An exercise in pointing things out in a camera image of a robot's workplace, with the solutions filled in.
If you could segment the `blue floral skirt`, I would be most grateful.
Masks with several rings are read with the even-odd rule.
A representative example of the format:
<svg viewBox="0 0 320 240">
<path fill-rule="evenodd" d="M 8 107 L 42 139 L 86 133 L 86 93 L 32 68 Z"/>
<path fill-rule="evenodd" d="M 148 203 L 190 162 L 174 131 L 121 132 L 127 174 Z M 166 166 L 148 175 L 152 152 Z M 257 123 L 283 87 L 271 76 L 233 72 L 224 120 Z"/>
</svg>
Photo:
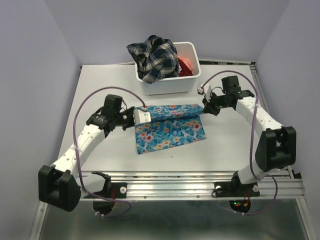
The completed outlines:
<svg viewBox="0 0 320 240">
<path fill-rule="evenodd" d="M 166 150 L 207 138 L 200 115 L 203 107 L 194 104 L 149 105 L 151 122 L 135 127 L 139 155 Z"/>
</svg>

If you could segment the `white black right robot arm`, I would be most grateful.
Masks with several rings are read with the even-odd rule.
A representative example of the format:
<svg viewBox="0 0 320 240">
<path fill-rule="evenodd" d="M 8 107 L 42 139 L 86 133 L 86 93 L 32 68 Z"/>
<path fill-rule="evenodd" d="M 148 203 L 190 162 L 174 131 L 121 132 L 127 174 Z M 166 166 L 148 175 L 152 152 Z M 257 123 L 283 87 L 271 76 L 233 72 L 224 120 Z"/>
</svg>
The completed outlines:
<svg viewBox="0 0 320 240">
<path fill-rule="evenodd" d="M 259 196 L 258 190 L 254 190 L 259 180 L 296 162 L 297 132 L 271 117 L 250 90 L 241 89 L 236 75 L 224 77 L 221 82 L 222 95 L 216 95 L 208 82 L 199 85 L 197 92 L 204 96 L 203 113 L 217 116 L 221 109 L 232 108 L 251 125 L 251 135 L 258 135 L 259 141 L 256 149 L 249 150 L 249 164 L 236 171 L 230 181 L 217 182 L 213 195 L 218 198 L 241 197 L 246 193 Z"/>
</svg>

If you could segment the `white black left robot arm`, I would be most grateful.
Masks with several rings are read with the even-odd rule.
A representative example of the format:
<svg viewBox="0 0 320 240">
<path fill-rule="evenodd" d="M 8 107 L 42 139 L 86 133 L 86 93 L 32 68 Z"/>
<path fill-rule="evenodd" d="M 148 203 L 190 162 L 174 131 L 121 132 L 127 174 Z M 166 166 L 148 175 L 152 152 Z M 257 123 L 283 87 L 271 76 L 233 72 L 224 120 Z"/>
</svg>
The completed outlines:
<svg viewBox="0 0 320 240">
<path fill-rule="evenodd" d="M 71 212 L 80 199 L 92 197 L 117 202 L 111 177 L 93 171 L 84 177 L 81 167 L 108 135 L 117 127 L 134 127 L 138 114 L 136 107 L 122 109 L 123 98 L 109 94 L 104 104 L 85 122 L 79 135 L 73 133 L 73 144 L 52 165 L 43 165 L 38 171 L 38 198 L 41 202 Z"/>
</svg>

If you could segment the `white plastic bin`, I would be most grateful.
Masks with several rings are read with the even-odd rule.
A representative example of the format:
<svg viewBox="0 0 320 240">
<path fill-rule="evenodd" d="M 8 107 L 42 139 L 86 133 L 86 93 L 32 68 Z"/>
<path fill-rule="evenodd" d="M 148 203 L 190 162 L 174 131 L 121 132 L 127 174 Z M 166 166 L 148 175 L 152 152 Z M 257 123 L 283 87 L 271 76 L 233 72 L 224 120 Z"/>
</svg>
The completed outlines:
<svg viewBox="0 0 320 240">
<path fill-rule="evenodd" d="M 135 77 L 144 95 L 151 96 L 187 93 L 192 91 L 196 80 L 200 77 L 202 71 L 194 44 L 188 41 L 174 42 L 173 44 L 176 48 L 177 56 L 190 61 L 192 66 L 191 75 L 168 75 L 165 78 L 157 80 L 153 83 L 147 83 L 139 77 L 138 65 L 135 63 Z"/>
</svg>

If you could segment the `navy plaid skirt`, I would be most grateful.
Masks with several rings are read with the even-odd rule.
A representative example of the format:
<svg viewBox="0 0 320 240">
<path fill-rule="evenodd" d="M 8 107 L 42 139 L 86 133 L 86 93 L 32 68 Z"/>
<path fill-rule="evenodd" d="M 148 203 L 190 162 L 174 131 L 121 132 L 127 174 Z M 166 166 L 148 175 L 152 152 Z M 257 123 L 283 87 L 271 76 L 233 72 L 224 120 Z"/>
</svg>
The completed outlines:
<svg viewBox="0 0 320 240">
<path fill-rule="evenodd" d="M 138 66 L 139 77 L 147 83 L 179 75 L 178 53 L 169 39 L 151 35 L 144 42 L 127 45 L 126 49 Z"/>
</svg>

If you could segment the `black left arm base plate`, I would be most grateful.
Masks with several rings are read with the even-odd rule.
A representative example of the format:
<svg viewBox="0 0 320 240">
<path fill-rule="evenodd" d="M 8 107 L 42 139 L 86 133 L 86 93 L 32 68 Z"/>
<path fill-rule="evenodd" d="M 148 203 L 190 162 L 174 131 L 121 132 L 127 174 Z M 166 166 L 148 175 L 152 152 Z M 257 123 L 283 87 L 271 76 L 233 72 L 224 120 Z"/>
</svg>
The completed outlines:
<svg viewBox="0 0 320 240">
<path fill-rule="evenodd" d="M 126 182 L 112 182 L 110 175 L 99 171 L 93 171 L 92 174 L 104 180 L 103 185 L 99 186 L 97 190 L 93 192 L 94 194 L 112 199 L 125 199 L 127 197 L 128 184 Z"/>
</svg>

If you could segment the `aluminium table frame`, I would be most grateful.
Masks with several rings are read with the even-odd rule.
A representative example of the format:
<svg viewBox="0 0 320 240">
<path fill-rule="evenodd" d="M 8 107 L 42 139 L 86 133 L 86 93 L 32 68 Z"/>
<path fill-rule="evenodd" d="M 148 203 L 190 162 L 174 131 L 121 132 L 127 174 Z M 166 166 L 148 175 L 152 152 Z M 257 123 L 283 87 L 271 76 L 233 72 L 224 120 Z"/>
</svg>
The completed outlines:
<svg viewBox="0 0 320 240">
<path fill-rule="evenodd" d="M 204 65 L 200 65 L 201 75 L 196 80 L 195 85 L 200 82 L 206 70 L 214 70 L 216 76 L 222 74 L 234 74 L 243 77 L 255 92 L 258 103 L 265 110 L 264 97 L 260 92 L 259 79 L 256 67 L 251 62 L 227 62 L 218 61 L 212 64 L 209 60 Z M 81 171 L 83 177 L 89 176 L 92 172 Z M 233 205 L 229 211 L 235 215 L 247 216 L 249 205 L 239 205 L 237 200 L 240 198 L 220 198 L 213 197 L 215 182 L 229 182 L 236 171 L 99 171 L 111 176 L 113 183 L 127 183 L 126 198 L 116 198 L 116 202 L 130 204 L 139 201 L 219 201 L 230 200 Z M 300 213 L 301 221 L 304 226 L 306 236 L 310 240 L 316 239 L 316 234 L 309 222 L 308 206 L 305 197 L 303 181 L 296 178 L 290 166 L 271 171 L 267 176 L 257 181 L 260 196 L 244 196 L 247 201 L 253 199 L 276 200 L 295 199 Z M 81 200 L 92 200 L 94 202 L 107 200 L 84 197 Z"/>
</svg>

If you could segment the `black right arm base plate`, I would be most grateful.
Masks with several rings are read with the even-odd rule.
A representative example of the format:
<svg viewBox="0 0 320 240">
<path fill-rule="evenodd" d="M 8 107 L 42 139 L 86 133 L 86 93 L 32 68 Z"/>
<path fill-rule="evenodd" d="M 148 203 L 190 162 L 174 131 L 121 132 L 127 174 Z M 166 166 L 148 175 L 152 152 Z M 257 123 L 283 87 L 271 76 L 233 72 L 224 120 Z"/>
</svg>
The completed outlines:
<svg viewBox="0 0 320 240">
<path fill-rule="evenodd" d="M 233 184 L 231 181 L 218 181 L 214 183 L 214 189 L 211 193 L 214 198 L 241 198 L 241 197 L 259 197 L 260 191 L 258 184 Z"/>
</svg>

